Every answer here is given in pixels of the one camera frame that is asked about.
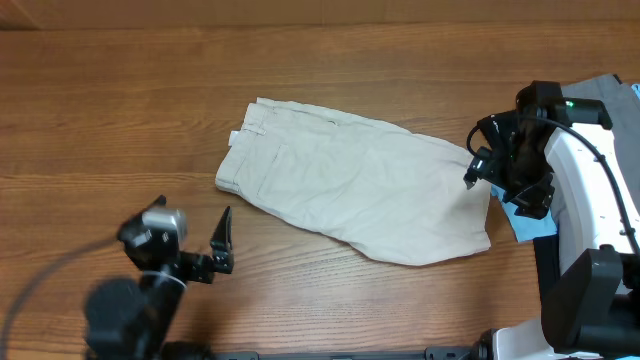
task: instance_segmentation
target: brown tabletop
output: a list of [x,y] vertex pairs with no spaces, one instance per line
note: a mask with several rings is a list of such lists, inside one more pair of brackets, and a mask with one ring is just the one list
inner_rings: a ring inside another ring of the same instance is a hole
[[[164,194],[188,215],[192,251],[209,251],[231,205],[236,249],[233,275],[189,287],[169,340],[262,353],[471,344],[540,310],[533,246],[516,243],[495,200],[491,250],[425,267],[375,262],[218,191],[229,132],[260,96],[463,146],[531,80],[631,82],[639,59],[632,22],[0,33],[3,322],[37,271]],[[24,306],[9,357],[79,358],[88,291],[138,275],[115,241],[76,259]]]

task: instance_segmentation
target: beige fabric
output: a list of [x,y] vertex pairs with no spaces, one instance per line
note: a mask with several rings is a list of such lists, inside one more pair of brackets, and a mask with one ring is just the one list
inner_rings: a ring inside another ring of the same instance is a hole
[[424,265],[490,247],[489,183],[462,180],[471,159],[384,121],[258,99],[216,185],[372,259]]

